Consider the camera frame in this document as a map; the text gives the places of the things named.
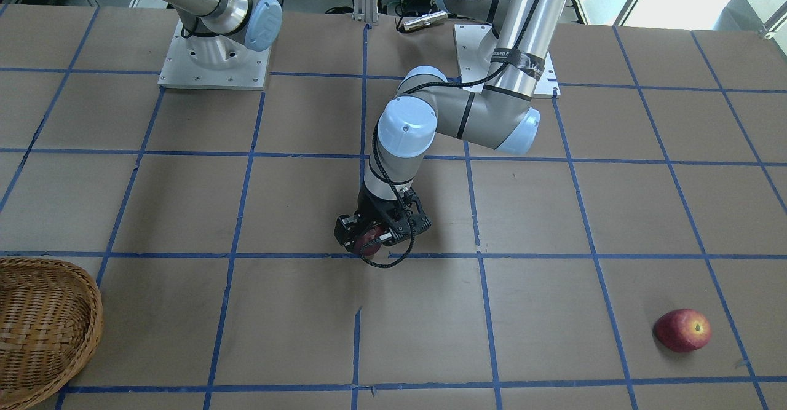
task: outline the tiled surface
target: tiled surface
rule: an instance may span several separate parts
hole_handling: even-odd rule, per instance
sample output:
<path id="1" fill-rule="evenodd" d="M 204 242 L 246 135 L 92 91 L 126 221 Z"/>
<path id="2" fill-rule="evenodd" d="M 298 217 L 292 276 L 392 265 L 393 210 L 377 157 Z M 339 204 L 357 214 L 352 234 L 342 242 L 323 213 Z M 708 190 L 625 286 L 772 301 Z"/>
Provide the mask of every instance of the tiled surface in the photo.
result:
<path id="1" fill-rule="evenodd" d="M 626 387 L 503 388 L 507 408 L 629 410 Z"/>
<path id="2" fill-rule="evenodd" d="M 642 410 L 760 408 L 751 384 L 640 385 L 635 387 L 635 392 Z"/>
<path id="3" fill-rule="evenodd" d="M 632 377 L 745 376 L 740 351 L 701 259 L 602 259 Z M 675 353 L 653 324 L 674 309 L 708 317 L 713 336 L 701 350 Z"/>
<path id="4" fill-rule="evenodd" d="M 748 356 L 759 374 L 787 376 L 787 267 L 781 261 L 721 259 L 713 267 Z"/>
<path id="5" fill-rule="evenodd" d="M 762 169 L 678 166 L 675 171 L 706 251 L 787 253 L 787 212 Z"/>
<path id="6" fill-rule="evenodd" d="M 560 27 L 531 152 L 439 136 L 415 183 L 435 225 L 377 270 L 331 231 L 396 77 L 458 75 L 452 23 L 288 13 L 265 94 L 161 93 L 174 12 L 101 9 L 86 34 L 94 12 L 0 15 L 0 255 L 76 262 L 105 299 L 95 359 L 37 410 L 764 408 L 754 382 L 785 402 L 787 212 L 751 146 L 783 199 L 785 94 L 762 90 L 787 68 L 765 41 L 697 34 L 722 93 L 691 33 L 621 28 L 624 55 L 612 28 Z M 654 340 L 677 307 L 708 346 Z"/>

